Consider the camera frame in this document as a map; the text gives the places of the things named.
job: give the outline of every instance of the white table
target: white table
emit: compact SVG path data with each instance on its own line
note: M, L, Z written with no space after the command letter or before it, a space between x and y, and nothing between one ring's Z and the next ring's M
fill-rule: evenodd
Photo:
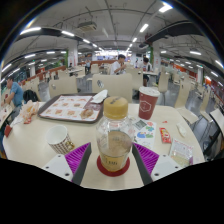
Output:
M128 111L130 115L137 116L138 110L138 104L129 104ZM182 116L174 108L156 105L150 120L157 123L153 151L159 155L169 154L171 144L163 144L159 132L159 127L164 127L169 131L172 138L177 138L180 141L194 146L194 159L199 158L200 162L204 162L202 150L196 137ZM187 131L187 137L183 138L180 135L176 127L176 123L178 122L182 122L183 127ZM143 186L132 152L129 154L130 167L125 174L119 177L108 177L98 170L96 160L99 156L99 151L96 142L96 123L81 124L47 120L33 116L30 124L17 124L13 127L9 137L4 137L3 145L8 159L42 168L56 155L54 150L47 144L45 135L49 128L58 124L65 125L67 127L71 140L76 147L91 142L92 154L90 155L86 171L81 182L82 187L118 190L140 188Z

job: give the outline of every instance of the tray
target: tray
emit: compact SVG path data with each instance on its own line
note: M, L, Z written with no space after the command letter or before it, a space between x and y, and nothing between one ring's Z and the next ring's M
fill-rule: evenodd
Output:
M50 99L49 101L47 101L39 110L38 110L38 117L42 118L42 119L50 119L50 120L59 120L59 121L70 121L70 122L75 122L75 123L86 123L86 124L93 124L93 123L96 123L98 122L101 117L103 116L103 102L102 103L87 103L88 106L91 106L91 105L99 105L100 106L100 112L98 114L98 117L93 120L93 121L76 121L76 120L70 120L70 119L63 119L63 118L53 118L53 117L42 117L40 116L41 113L43 113L48 107L50 107L55 101L58 100L58 98L60 96L95 96L97 93L76 93L76 94L61 94L61 95L58 95L58 96L55 96L53 97L52 99Z

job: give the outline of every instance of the paper cup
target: paper cup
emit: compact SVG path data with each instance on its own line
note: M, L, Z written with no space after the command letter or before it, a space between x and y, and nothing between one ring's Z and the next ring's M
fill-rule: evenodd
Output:
M160 92L153 88L144 86L139 88L139 92L140 97L138 116L142 119L149 120L154 111Z
M51 148L59 154L67 154L75 147L68 135L67 128L63 125L57 125L49 129L46 140Z

